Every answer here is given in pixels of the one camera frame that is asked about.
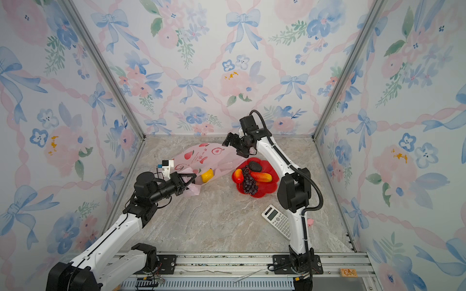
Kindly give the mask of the orange red chili pepper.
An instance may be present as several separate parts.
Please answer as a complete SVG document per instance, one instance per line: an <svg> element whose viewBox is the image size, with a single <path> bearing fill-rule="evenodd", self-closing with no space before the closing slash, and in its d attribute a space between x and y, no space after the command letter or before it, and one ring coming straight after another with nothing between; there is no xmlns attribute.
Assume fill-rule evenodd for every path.
<svg viewBox="0 0 466 291"><path fill-rule="evenodd" d="M258 183L271 183L273 181L272 175L266 172L251 172L250 175Z"/></svg>

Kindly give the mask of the pink plastic bag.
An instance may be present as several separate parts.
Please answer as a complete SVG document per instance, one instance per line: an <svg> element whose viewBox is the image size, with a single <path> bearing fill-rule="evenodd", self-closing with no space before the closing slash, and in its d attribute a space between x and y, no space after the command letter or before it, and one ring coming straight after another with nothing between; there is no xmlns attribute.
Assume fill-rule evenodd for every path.
<svg viewBox="0 0 466 291"><path fill-rule="evenodd" d="M245 158L236 154L233 147L224 147L219 143L203 143L193 145L174 157L173 171L178 173L195 173L195 181L183 192L183 196L200 195L205 184L231 173L240 166ZM212 169L215 173L213 179L203 184L201 175Z"/></svg>

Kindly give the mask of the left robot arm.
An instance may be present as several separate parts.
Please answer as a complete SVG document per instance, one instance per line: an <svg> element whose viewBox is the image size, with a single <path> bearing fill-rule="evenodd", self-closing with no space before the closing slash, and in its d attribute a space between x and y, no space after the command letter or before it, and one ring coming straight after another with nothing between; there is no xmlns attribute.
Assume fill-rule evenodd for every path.
<svg viewBox="0 0 466 291"><path fill-rule="evenodd" d="M49 272L48 291L112 291L136 272L158 267L157 249L138 243L125 256L111 263L118 251L158 210L158 203L181 195L196 179L195 173L173 172L169 180L155 173L138 175L134 192L115 224L69 263L57 263Z"/></svg>

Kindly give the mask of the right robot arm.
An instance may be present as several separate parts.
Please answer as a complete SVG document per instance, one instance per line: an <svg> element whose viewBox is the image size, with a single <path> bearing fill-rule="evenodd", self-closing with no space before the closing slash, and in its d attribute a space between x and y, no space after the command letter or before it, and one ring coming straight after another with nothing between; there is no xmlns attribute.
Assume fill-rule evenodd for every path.
<svg viewBox="0 0 466 291"><path fill-rule="evenodd" d="M240 119L239 133L228 133L223 145L236 149L239 156L247 158L251 150L256 150L273 167L280 178L277 199L290 225L290 263L291 268L298 274L308 273L311 255L308 235L305 227L307 219L302 215L303 209L309 205L311 198L310 173L301 169L284 154L277 145L270 131L256 124L250 114Z"/></svg>

